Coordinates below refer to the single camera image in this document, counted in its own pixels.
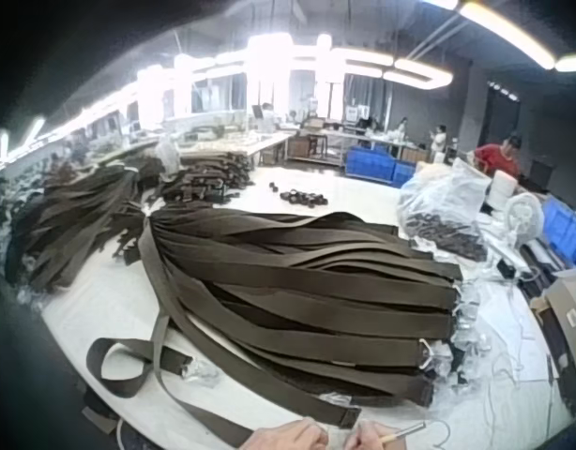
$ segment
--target cardboard box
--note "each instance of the cardboard box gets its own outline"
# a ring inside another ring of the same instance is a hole
[[[545,296],[561,324],[576,365],[576,269],[557,273]]]
[[[288,157],[307,158],[309,156],[309,138],[295,137],[288,141]]]
[[[403,148],[401,160],[406,162],[420,162],[428,160],[428,152],[426,150],[416,150],[415,148]]]

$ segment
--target hand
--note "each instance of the hand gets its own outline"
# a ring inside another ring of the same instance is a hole
[[[240,450],[326,450],[327,433],[313,419],[257,429]]]
[[[406,450],[405,440],[382,444],[385,436],[398,431],[375,422],[359,422],[353,434],[344,443],[344,450]]]

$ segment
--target white table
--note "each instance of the white table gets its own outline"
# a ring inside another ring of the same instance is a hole
[[[252,179],[256,186],[249,187],[240,198],[232,200],[232,207],[256,212],[290,212],[304,215],[349,211],[368,221],[397,224],[396,203],[399,191],[391,187],[338,177],[333,172],[306,173],[283,168],[257,168]],[[271,181],[280,190],[295,188],[323,193],[329,199],[329,205],[314,209],[290,205],[268,188]],[[123,399],[106,391],[87,371],[85,356],[95,339],[150,338],[158,313],[157,300],[142,263],[137,262],[126,267],[123,263],[114,261],[111,255],[115,247],[115,242],[111,241],[102,253],[96,253],[86,262],[71,288],[56,295],[44,308],[42,317],[45,323],[86,382],[124,420],[148,439],[168,449],[228,448],[181,410],[163,392],[154,377],[149,378],[136,397]],[[482,308],[494,308],[498,306],[494,301],[504,301],[502,293],[499,297],[499,286],[496,283],[488,284],[493,300],[489,302],[484,298],[485,306]],[[523,315],[524,321],[533,320],[525,305],[519,308],[518,313]],[[504,318],[509,318],[508,321],[503,320],[503,323],[510,322],[510,315],[506,310],[501,314]],[[489,327],[485,328],[487,333],[492,333],[494,347],[485,364],[499,369],[509,366],[511,370],[508,359],[502,357],[506,343],[500,341],[498,335]],[[532,331],[528,329],[524,333],[529,334]],[[541,335],[532,338],[537,341],[542,339]],[[168,345],[202,357],[189,342],[174,332],[169,336]],[[108,358],[104,367],[104,375],[109,378],[125,378],[139,371],[140,367],[133,360],[126,359],[119,353]],[[179,398],[222,414],[246,427],[275,427],[297,419],[294,413],[257,396],[225,375],[221,376],[215,388],[182,381],[169,374],[165,374],[164,379]],[[530,449],[545,439],[550,389],[544,381],[520,382],[514,385],[508,378],[499,376],[491,382],[484,382],[477,392],[460,399],[456,405],[449,398],[438,396],[428,411],[409,405],[393,409],[365,408],[361,417],[378,420],[396,428],[411,426],[422,419],[441,418],[450,424],[452,431],[446,449],[484,450],[488,449],[491,438],[491,427],[486,425],[484,419],[485,414],[490,415],[490,391],[496,414],[493,448]],[[555,384],[550,435],[569,423],[570,416]],[[331,427],[329,434],[328,448],[342,449],[346,432]],[[432,425],[407,438],[408,448],[431,448],[432,444],[442,441],[444,436],[443,426]]]
[[[235,136],[230,134],[217,141],[197,142],[191,147],[179,147],[179,155],[182,156],[201,151],[242,153],[250,158],[250,163],[254,166],[255,156],[266,148],[283,144],[285,153],[288,140],[294,135],[294,132],[290,131],[278,131],[273,134],[252,132],[249,134],[236,134]]]
[[[402,149],[403,148],[412,148],[417,149],[416,146],[408,144],[407,142],[396,142],[396,141],[389,141],[383,136],[367,136],[367,135],[356,135],[352,133],[344,133],[342,131],[334,131],[332,129],[323,130],[322,134],[328,137],[335,137],[335,138],[342,138],[341,144],[341,157],[344,155],[344,141],[347,139],[355,139],[357,141],[365,141],[367,143],[371,143],[371,148],[373,148],[377,143],[385,143],[388,145],[394,145],[398,147],[399,152],[397,153],[397,159],[401,159],[402,157]]]

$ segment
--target computer monitor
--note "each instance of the computer monitor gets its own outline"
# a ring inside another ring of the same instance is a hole
[[[252,105],[252,113],[256,119],[263,119],[263,110],[261,109],[261,105]]]

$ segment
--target finger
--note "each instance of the finger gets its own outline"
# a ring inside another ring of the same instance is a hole
[[[310,427],[311,425],[316,425],[315,421],[310,417],[302,420],[297,420],[286,425],[282,425],[277,428],[277,431],[281,432],[287,438],[292,438],[294,441],[300,434]]]
[[[380,437],[388,436],[399,431],[398,428],[387,427],[386,425],[378,424],[377,422],[373,422],[373,427]]]
[[[355,450],[361,443],[359,440],[359,428],[353,431],[344,442],[344,450]]]
[[[317,425],[311,425],[296,438],[296,443],[302,448],[311,448],[317,443],[327,443],[327,434]]]
[[[361,446],[365,450],[384,450],[380,442],[380,436],[372,422],[361,422],[359,424]]]

